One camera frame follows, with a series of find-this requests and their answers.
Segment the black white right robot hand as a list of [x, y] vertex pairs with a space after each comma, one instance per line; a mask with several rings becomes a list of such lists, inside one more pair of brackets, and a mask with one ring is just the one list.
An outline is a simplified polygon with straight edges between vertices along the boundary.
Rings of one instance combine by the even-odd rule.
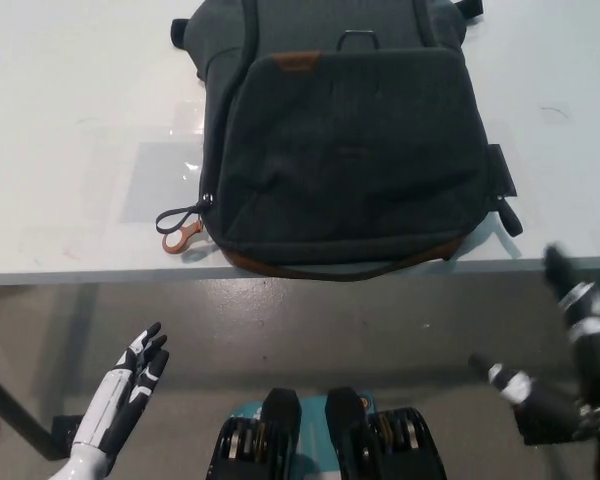
[[543, 266], [564, 320], [579, 394], [570, 396], [478, 353], [468, 363], [521, 417], [550, 427], [568, 442], [600, 439], [600, 288], [584, 280], [556, 244], [545, 249]]

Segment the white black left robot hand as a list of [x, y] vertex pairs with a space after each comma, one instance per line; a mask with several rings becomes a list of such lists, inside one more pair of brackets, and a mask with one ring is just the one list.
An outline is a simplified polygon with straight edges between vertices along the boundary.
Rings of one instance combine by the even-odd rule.
[[119, 454], [151, 398], [169, 360], [167, 336], [154, 323], [123, 351], [103, 377], [74, 437], [76, 444]]

